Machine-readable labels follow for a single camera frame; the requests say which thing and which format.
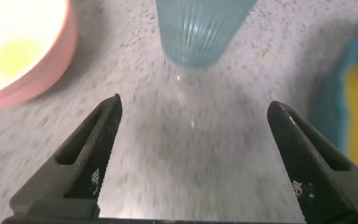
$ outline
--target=speckled countertop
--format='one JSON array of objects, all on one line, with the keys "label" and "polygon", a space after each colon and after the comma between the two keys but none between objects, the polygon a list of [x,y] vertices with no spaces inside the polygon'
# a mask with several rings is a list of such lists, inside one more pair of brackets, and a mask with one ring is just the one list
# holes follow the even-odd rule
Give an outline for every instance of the speckled countertop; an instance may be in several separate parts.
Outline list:
[{"label": "speckled countertop", "polygon": [[355,36],[358,1],[259,0],[220,61],[184,71],[160,47],[153,0],[74,0],[80,43],[52,89],[0,111],[0,221],[9,198],[88,113],[124,114],[99,198],[104,217],[302,222],[266,111],[308,115]]}]

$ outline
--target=ribbed cup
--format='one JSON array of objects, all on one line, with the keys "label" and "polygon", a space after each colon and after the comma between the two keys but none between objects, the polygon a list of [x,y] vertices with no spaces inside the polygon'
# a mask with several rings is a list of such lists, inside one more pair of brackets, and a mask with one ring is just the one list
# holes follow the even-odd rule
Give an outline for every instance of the ribbed cup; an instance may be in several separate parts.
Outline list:
[{"label": "ribbed cup", "polygon": [[156,0],[161,43],[175,63],[218,61],[257,0]]}]

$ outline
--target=pink bowl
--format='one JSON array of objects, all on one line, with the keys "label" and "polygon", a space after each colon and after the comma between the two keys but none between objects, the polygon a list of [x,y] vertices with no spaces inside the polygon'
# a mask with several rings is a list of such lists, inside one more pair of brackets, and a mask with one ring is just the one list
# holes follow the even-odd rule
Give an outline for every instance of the pink bowl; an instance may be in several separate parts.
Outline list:
[{"label": "pink bowl", "polygon": [[69,66],[78,40],[78,26],[70,0],[58,35],[44,55],[23,74],[0,84],[0,108],[18,105],[48,90]]}]

